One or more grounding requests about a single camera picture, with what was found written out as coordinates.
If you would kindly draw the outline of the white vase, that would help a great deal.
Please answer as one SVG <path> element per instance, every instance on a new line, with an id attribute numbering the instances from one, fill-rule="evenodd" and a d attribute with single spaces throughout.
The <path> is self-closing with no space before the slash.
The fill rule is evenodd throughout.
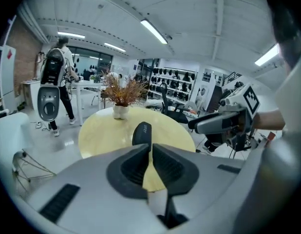
<path id="1" fill-rule="evenodd" d="M 113 106 L 113 118 L 114 119 L 127 119 L 129 115 L 129 106 Z"/>

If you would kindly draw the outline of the black pouch case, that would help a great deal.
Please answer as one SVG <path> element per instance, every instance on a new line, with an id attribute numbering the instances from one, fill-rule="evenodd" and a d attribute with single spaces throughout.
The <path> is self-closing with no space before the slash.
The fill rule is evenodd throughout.
<path id="1" fill-rule="evenodd" d="M 151 145 L 152 126 L 143 121 L 140 122 L 134 130 L 132 136 L 132 145 L 148 144 Z"/>

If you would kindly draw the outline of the person's white printed shirt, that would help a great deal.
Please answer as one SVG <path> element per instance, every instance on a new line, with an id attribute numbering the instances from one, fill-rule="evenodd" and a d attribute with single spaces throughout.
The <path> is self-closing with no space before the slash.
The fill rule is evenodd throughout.
<path id="1" fill-rule="evenodd" d="M 263 150 L 232 234 L 301 234 L 301 57 L 276 102 L 287 130 Z"/>

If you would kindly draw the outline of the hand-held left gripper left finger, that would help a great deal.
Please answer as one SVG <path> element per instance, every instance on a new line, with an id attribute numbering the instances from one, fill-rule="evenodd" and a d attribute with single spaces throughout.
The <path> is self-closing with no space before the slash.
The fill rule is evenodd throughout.
<path id="1" fill-rule="evenodd" d="M 164 234 L 142 187 L 148 160 L 147 144 L 81 159 L 27 202 L 61 230 L 76 234 Z"/>

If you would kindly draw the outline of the shelf rack of black items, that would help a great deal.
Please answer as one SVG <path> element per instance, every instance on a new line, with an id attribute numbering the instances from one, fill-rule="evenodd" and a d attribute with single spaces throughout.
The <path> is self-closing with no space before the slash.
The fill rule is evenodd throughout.
<path id="1" fill-rule="evenodd" d="M 161 99 L 161 89 L 166 84 L 166 97 L 168 100 L 186 104 L 193 92 L 198 72 L 177 68 L 154 68 L 151 72 L 147 86 L 148 99 Z"/>

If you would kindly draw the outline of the white desk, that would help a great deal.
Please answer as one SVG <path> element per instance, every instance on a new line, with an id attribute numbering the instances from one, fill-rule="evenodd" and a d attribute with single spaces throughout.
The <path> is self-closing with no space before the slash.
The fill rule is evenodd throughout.
<path id="1" fill-rule="evenodd" d="M 101 92 L 106 87 L 103 83 L 94 83 L 87 80 L 81 80 L 79 82 L 72 82 L 72 88 L 76 88 L 76 104 L 77 104 L 77 119 L 79 120 L 79 125 L 83 125 L 83 115 L 82 115 L 82 98 L 81 90 L 84 88 L 95 88 L 97 89 L 96 96 L 98 99 L 98 110 L 101 110 Z"/>

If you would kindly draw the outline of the dried orange plant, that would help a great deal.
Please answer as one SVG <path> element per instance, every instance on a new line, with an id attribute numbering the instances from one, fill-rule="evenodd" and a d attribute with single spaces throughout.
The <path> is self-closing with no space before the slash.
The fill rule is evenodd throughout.
<path id="1" fill-rule="evenodd" d="M 146 84 L 136 81 L 131 75 L 120 78 L 119 74 L 109 70 L 101 73 L 104 78 L 104 95 L 116 106 L 127 107 L 141 101 Z"/>

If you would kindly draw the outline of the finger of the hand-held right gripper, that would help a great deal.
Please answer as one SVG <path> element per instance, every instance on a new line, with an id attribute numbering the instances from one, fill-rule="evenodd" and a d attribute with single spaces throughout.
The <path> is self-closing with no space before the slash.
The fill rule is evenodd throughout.
<path id="1" fill-rule="evenodd" d="M 188 122 L 188 127 L 198 134 L 241 133 L 245 128 L 247 109 L 207 114 Z"/>

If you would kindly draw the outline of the white cabinet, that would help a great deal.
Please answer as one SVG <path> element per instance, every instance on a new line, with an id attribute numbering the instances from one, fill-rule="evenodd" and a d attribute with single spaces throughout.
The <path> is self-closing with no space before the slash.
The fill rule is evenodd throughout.
<path id="1" fill-rule="evenodd" d="M 17 109 L 14 91 L 14 64 L 16 50 L 8 45 L 0 46 L 0 101 L 3 109 Z"/>

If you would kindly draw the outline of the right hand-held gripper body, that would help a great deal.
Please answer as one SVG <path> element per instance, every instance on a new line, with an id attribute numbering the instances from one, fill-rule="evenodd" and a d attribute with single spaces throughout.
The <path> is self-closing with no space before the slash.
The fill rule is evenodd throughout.
<path id="1" fill-rule="evenodd" d="M 230 115 L 230 126 L 225 129 L 225 142 L 236 152 L 246 149 L 247 133 L 251 132 L 260 102 L 251 84 L 233 90 L 220 100 L 218 112 Z"/>

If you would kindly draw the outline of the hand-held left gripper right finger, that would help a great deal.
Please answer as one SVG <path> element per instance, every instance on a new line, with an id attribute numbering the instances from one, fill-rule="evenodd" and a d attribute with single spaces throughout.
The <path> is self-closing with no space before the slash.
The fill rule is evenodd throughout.
<path id="1" fill-rule="evenodd" d="M 168 191 L 167 214 L 193 219 L 215 202 L 245 162 L 165 144 L 152 146 L 153 165 Z"/>

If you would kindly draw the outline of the person's right forearm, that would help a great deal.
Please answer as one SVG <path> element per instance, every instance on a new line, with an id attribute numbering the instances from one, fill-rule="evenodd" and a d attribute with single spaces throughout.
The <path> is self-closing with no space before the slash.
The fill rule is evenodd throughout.
<path id="1" fill-rule="evenodd" d="M 285 121 L 279 109 L 269 112 L 258 112 L 253 118 L 253 128 L 259 130 L 279 131 L 285 126 Z"/>

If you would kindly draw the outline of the ceiling light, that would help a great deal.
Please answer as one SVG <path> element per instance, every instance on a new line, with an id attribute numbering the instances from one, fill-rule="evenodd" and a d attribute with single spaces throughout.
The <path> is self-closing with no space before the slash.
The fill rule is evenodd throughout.
<path id="1" fill-rule="evenodd" d="M 148 29 L 162 44 L 167 44 L 167 40 L 162 34 L 147 20 L 143 19 L 140 22 L 146 29 Z"/>
<path id="2" fill-rule="evenodd" d="M 117 51 L 123 52 L 123 53 L 126 52 L 125 49 L 120 48 L 120 47 L 117 47 L 117 46 L 114 46 L 114 45 L 109 44 L 109 43 L 107 43 L 107 42 L 105 42 L 104 45 L 105 45 L 105 46 L 108 46 L 108 47 L 110 47 L 110 48 L 112 48 L 112 49 L 115 49 L 115 50 L 117 50 Z"/>
<path id="3" fill-rule="evenodd" d="M 279 44 L 275 44 L 272 48 L 270 48 L 264 55 L 262 55 L 258 60 L 255 61 L 255 65 L 262 66 L 266 62 L 270 61 L 275 56 L 279 55 Z"/>
<path id="4" fill-rule="evenodd" d="M 67 36 L 67 37 L 85 39 L 85 36 L 80 35 L 80 34 L 74 34 L 74 33 L 68 33 L 68 32 L 58 32 L 57 34 L 60 35 L 60 36 Z"/>

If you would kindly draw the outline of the round wooden side table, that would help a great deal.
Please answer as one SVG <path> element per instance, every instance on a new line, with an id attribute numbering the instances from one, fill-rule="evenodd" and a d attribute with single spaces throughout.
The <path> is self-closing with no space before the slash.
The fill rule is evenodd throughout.
<path id="1" fill-rule="evenodd" d="M 78 143 L 83 159 L 133 146 L 134 130 L 143 121 L 152 126 L 151 145 L 147 144 L 148 166 L 142 184 L 148 193 L 166 188 L 153 165 L 154 144 L 165 144 L 196 153 L 191 136 L 178 122 L 162 113 L 140 107 L 130 108 L 127 119 L 114 119 L 113 109 L 107 108 L 93 114 L 83 123 Z"/>

